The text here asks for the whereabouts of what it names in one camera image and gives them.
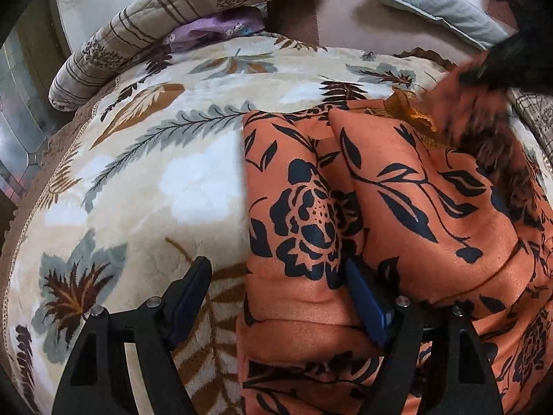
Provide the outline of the striped cylindrical bolster pillow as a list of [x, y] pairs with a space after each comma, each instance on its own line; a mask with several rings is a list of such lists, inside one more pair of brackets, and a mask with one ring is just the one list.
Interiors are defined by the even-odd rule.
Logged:
[[50, 85], [50, 104], [58, 111], [75, 111], [129, 59], [178, 26], [269, 1], [135, 0], [108, 18], [60, 67]]

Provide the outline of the striped floral large pillow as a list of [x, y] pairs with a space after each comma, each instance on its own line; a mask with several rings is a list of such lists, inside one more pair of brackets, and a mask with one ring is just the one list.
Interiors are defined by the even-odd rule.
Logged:
[[509, 124], [516, 133], [530, 132], [552, 164], [552, 97], [511, 89]]

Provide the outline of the orange black floral blouse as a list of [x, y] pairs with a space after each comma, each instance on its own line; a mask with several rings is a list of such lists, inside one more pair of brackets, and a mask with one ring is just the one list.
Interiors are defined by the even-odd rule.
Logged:
[[507, 96], [445, 76], [422, 98], [252, 111], [251, 254], [237, 321], [248, 414], [353, 414], [383, 368], [346, 267], [388, 296], [454, 305], [479, 334], [503, 411], [552, 368], [552, 209]]

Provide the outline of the cream leaf pattern blanket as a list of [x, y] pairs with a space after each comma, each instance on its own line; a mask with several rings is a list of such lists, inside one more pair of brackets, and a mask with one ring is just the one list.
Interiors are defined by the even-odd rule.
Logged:
[[[195, 414], [248, 414], [237, 350], [251, 254], [245, 116], [388, 99], [396, 90], [422, 98], [450, 73], [459, 70], [429, 52], [363, 54], [264, 34], [158, 52], [102, 88], [50, 148], [1, 256], [1, 363], [25, 408], [54, 414], [93, 306], [133, 310], [202, 256], [211, 283], [171, 357]], [[540, 147], [530, 132], [512, 131], [551, 206]], [[400, 414], [419, 414], [430, 352], [428, 341]], [[126, 344], [125, 355], [136, 414], [155, 414], [136, 347]]]

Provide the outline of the pink bed sheet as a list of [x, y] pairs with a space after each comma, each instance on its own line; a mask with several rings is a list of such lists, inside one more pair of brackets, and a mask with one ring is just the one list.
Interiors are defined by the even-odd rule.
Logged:
[[267, 30], [324, 47], [400, 54], [433, 50], [456, 64], [479, 50], [446, 28], [379, 0], [274, 0]]

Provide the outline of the purple cloth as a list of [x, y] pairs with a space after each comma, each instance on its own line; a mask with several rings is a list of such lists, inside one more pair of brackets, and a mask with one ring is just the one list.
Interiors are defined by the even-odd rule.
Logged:
[[255, 7], [241, 7], [181, 25], [167, 34], [160, 44], [171, 52], [180, 52], [212, 42], [250, 36], [263, 29], [262, 11]]

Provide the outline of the brown door with glass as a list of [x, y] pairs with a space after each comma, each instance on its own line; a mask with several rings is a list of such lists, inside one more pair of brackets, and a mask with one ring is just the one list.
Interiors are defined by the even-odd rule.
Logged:
[[1, 230], [40, 170], [49, 140], [73, 117], [48, 92], [70, 55], [56, 0], [33, 0], [1, 46]]

